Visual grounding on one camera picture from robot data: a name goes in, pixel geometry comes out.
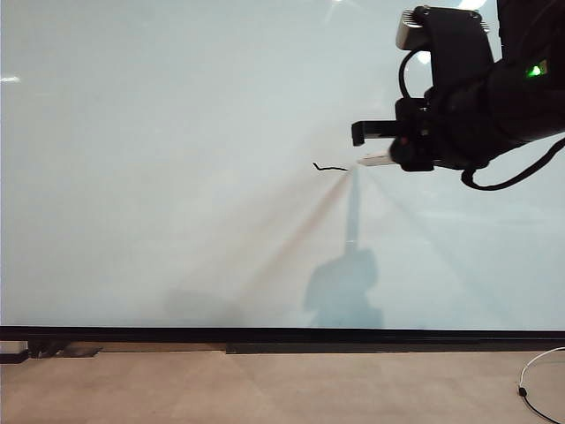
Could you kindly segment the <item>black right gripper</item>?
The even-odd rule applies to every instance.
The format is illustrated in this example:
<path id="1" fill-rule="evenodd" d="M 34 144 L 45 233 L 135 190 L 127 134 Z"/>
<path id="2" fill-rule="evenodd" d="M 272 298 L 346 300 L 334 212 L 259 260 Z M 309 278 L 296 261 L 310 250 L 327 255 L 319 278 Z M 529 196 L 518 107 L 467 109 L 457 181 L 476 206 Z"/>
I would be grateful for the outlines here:
<path id="1" fill-rule="evenodd" d="M 354 147 L 366 140 L 394 139 L 391 160 L 407 172 L 434 170 L 433 159 L 417 137 L 444 136 L 442 104 L 438 99 L 403 97 L 395 102 L 395 120 L 357 121 L 351 125 Z"/>

